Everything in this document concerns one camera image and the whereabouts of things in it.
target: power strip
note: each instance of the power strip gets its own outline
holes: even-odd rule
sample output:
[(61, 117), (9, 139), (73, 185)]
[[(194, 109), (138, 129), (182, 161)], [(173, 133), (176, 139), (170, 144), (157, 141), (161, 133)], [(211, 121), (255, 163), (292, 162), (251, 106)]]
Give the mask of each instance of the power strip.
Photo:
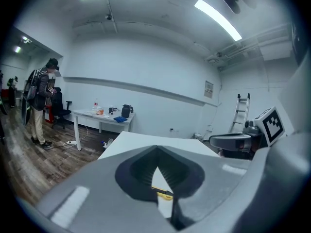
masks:
[(74, 144), (77, 144), (77, 142), (76, 141), (68, 141), (67, 144), (68, 145), (74, 145)]

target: office chair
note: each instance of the office chair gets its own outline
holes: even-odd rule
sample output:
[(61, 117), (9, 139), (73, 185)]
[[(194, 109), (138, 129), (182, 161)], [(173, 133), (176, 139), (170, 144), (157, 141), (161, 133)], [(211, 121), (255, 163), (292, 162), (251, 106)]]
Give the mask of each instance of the office chair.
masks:
[(55, 87), (57, 93), (51, 98), (52, 103), (52, 114), (54, 116), (54, 123), (52, 125), (52, 129), (55, 124), (60, 123), (63, 125), (63, 129), (65, 129), (65, 119), (64, 116), (69, 115), (71, 111), (68, 109), (69, 105), (72, 101), (66, 101), (67, 109), (64, 110), (63, 108), (63, 94), (61, 93), (61, 89), (59, 87)]

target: white table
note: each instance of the white table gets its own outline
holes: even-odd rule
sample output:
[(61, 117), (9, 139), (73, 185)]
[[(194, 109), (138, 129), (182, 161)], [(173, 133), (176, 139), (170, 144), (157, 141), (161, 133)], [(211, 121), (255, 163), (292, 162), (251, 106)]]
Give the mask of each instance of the white table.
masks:
[[(80, 144), (80, 137), (79, 137), (79, 128), (78, 128), (78, 117), (84, 117), (87, 119), (91, 119), (94, 121), (99, 122), (99, 133), (102, 132), (102, 124), (107, 123), (107, 124), (114, 124), (118, 126), (124, 127), (125, 131), (131, 131), (131, 126), (132, 126), (132, 120), (135, 115), (135, 113), (130, 113), (129, 118), (127, 121), (124, 122), (117, 122), (113, 118), (115, 117), (120, 117), (121, 116), (121, 111), (114, 111), (113, 115), (109, 115), (109, 118), (104, 118), (104, 115), (86, 115), (86, 112), (89, 112), (89, 109), (84, 109), (84, 110), (75, 110), (72, 111), (73, 114), (73, 123), (74, 123), (74, 134), (76, 137), (76, 142), (77, 142), (77, 149), (80, 151), (81, 150), (81, 144)], [(104, 108), (104, 113), (108, 114), (108, 108)]]
[[(152, 145), (170, 146), (189, 152), (219, 157), (218, 154), (198, 140), (166, 138), (123, 131), (98, 159)], [(155, 170), (152, 185), (172, 192), (158, 168)], [(172, 207), (173, 200), (167, 201), (158, 197), (158, 208), (164, 217), (171, 217)]]

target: black cap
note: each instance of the black cap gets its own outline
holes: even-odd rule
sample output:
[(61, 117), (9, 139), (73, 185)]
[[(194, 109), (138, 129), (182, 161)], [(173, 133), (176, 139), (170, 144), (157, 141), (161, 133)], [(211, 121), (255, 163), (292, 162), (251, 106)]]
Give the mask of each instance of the black cap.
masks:
[(50, 59), (49, 63), (51, 64), (51, 66), (54, 66), (57, 71), (59, 71), (58, 61), (56, 59)]

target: black thermos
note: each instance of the black thermos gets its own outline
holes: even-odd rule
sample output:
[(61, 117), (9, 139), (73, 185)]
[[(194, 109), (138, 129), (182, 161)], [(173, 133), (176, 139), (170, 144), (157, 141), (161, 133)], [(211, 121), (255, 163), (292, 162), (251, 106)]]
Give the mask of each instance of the black thermos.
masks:
[(125, 104), (122, 108), (121, 116), (125, 118), (129, 118), (130, 111), (133, 113), (133, 107), (131, 105)]

